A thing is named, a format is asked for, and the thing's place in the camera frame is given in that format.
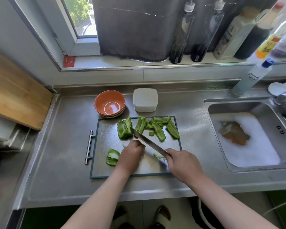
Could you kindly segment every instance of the metal cutting board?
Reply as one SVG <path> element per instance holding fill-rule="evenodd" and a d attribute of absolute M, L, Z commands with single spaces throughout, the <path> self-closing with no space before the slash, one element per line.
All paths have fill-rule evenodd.
<path fill-rule="evenodd" d="M 171 116 L 172 121 L 176 124 L 175 116 Z M 147 121 L 152 120 L 152 117 L 146 118 Z M 123 145 L 127 146 L 134 137 L 122 140 L 118 137 L 117 132 L 117 123 L 119 119 L 99 119 L 98 127 L 95 137 L 93 157 L 90 171 L 91 179 L 107 178 L 114 167 L 106 164 L 106 155 L 108 150 L 115 149 L 119 152 L 122 152 L 124 149 Z M 136 126 L 138 117 L 131 118 L 133 127 Z M 173 148 L 175 150 L 182 150 L 180 139 L 174 139 L 168 131 L 165 130 L 165 125 L 163 131 L 165 133 L 166 139 L 164 142 L 161 142 L 159 138 L 154 135 L 153 137 L 149 136 L 151 130 L 144 130 L 143 135 L 151 139 L 154 143 L 161 146 L 162 148 Z M 132 174 L 132 176 L 152 176 L 152 175 L 163 175 L 170 174 L 168 169 L 167 161 L 164 161 L 163 158 L 156 159 L 153 154 L 158 153 L 152 147 L 146 145 L 145 154 L 142 158 L 137 170 Z"/>

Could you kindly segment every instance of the gray curtain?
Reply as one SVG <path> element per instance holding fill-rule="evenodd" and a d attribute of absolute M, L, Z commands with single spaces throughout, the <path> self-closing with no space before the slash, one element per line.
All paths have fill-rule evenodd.
<path fill-rule="evenodd" d="M 174 41 L 179 12 L 188 0 L 92 0 L 102 55 L 137 59 L 145 62 L 165 60 Z M 216 0 L 193 0 L 195 19 L 185 48 L 191 48 L 201 34 L 206 15 L 212 14 Z M 243 7 L 255 6 L 261 11 L 277 0 L 224 0 L 225 17 L 211 42 L 213 51 L 225 30 Z"/>

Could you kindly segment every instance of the white container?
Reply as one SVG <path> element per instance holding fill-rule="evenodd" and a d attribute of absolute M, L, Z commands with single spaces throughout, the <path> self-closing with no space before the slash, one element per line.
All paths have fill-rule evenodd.
<path fill-rule="evenodd" d="M 267 59 L 263 62 L 257 63 L 249 73 L 243 77 L 233 88 L 232 92 L 241 96 L 248 91 L 253 85 L 261 80 L 265 75 L 271 71 L 271 65 L 274 63 L 272 59 Z"/>
<path fill-rule="evenodd" d="M 244 7 L 241 13 L 232 20 L 220 39 L 213 52 L 214 57 L 218 60 L 232 58 L 255 26 L 254 19 L 258 15 L 258 9 L 251 6 Z"/>
<path fill-rule="evenodd" d="M 153 112 L 158 105 L 158 93 L 152 88 L 138 88 L 133 92 L 133 105 L 137 112 Z"/>

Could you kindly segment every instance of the white window frame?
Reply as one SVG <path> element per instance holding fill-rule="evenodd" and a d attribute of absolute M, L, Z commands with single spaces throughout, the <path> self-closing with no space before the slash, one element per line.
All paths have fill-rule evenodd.
<path fill-rule="evenodd" d="M 52 30 L 61 49 L 69 56 L 100 55 L 99 40 L 94 38 L 77 38 L 62 0 L 36 0 Z"/>

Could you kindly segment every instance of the stainless steel sink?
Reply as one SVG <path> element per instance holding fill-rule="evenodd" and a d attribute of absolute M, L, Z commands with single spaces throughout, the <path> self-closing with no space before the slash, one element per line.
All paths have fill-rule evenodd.
<path fill-rule="evenodd" d="M 204 102 L 226 164 L 232 172 L 286 168 L 286 120 L 271 99 Z M 236 121 L 250 135 L 245 146 L 220 133 Z"/>

